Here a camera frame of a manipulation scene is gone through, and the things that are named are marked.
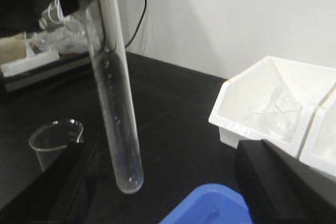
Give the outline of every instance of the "black countertop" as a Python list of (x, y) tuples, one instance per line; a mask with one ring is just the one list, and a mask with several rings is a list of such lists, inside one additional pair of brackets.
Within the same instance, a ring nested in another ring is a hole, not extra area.
[(100, 151), (100, 177), (89, 224), (159, 223), (193, 189), (219, 183), (234, 190), (236, 151), (219, 141), (208, 117), (223, 79), (128, 54), (144, 184), (124, 195), (116, 186), (90, 67), (16, 92), (0, 105), (0, 207), (40, 174), (28, 145), (34, 129), (62, 118), (84, 125)]

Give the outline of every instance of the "beaker rim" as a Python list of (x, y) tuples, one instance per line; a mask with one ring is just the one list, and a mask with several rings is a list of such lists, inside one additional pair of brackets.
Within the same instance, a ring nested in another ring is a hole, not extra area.
[(61, 119), (61, 120), (52, 121), (50, 123), (46, 123), (46, 124), (40, 126), (38, 129), (36, 129), (29, 138), (29, 146), (37, 152), (51, 152), (51, 151), (57, 151), (57, 150), (66, 148), (68, 146), (68, 144), (58, 145), (58, 146), (50, 147), (50, 148), (39, 148), (39, 147), (34, 146), (34, 140), (43, 131), (51, 128), (52, 126), (55, 126), (56, 124), (61, 125), (61, 124), (65, 124), (65, 123), (70, 123), (70, 124), (73, 124), (73, 125), (76, 125), (76, 126), (79, 127), (80, 131), (79, 131), (77, 139), (76, 139), (76, 143), (79, 143), (80, 139), (82, 137), (83, 131), (84, 131), (84, 127), (83, 127), (82, 123), (75, 120), (75, 119)]

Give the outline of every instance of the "black cable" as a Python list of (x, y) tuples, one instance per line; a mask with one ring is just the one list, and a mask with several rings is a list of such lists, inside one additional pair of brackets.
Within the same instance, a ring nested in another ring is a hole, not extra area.
[(145, 4), (144, 4), (144, 8), (143, 8), (143, 11), (142, 11), (142, 15), (141, 15), (141, 18), (139, 20), (139, 23), (135, 29), (135, 32), (131, 38), (131, 40), (125, 45), (125, 48), (128, 48), (128, 46), (133, 42), (134, 38), (136, 37), (137, 33), (138, 33), (138, 30), (140, 28), (140, 25), (142, 23), (142, 20), (143, 20), (143, 17), (145, 16), (145, 13), (146, 13), (146, 9), (147, 9), (147, 0), (145, 0)]

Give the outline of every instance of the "clear plastic bag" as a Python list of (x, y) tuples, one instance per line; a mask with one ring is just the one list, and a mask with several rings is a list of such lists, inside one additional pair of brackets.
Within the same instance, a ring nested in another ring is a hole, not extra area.
[(85, 27), (74, 16), (68, 16), (64, 25), (52, 32), (35, 33), (34, 42), (40, 51), (54, 49), (59, 54), (82, 54), (88, 51)]

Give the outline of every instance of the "black block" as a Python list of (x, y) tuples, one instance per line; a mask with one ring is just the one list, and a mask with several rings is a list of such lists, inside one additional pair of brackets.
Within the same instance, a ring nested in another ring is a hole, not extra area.
[(261, 141), (240, 141), (235, 175), (255, 224), (312, 223)]

